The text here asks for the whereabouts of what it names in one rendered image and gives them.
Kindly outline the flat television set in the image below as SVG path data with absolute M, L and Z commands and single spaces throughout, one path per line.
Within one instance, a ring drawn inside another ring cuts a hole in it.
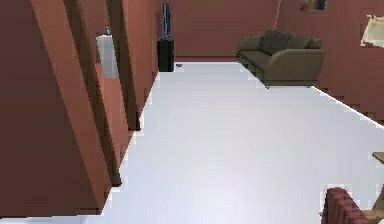
M 161 20 L 161 38 L 166 39 L 170 36 L 170 7 L 166 2 L 162 3 L 162 20 Z

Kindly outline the olive green sofa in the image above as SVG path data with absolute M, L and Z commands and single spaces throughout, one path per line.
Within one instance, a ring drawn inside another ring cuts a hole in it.
M 261 36 L 242 39 L 238 62 L 264 86 L 313 86 L 324 61 L 322 40 L 298 34 L 267 30 Z

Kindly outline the red slatted chair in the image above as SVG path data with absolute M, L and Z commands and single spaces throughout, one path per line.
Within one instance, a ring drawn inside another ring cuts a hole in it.
M 370 224 L 348 192 L 339 187 L 326 192 L 321 224 Z

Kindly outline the framed wall picture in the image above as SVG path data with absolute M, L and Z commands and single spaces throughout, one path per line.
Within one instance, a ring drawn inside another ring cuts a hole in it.
M 300 6 L 301 11 L 323 11 L 327 0 L 304 0 Z

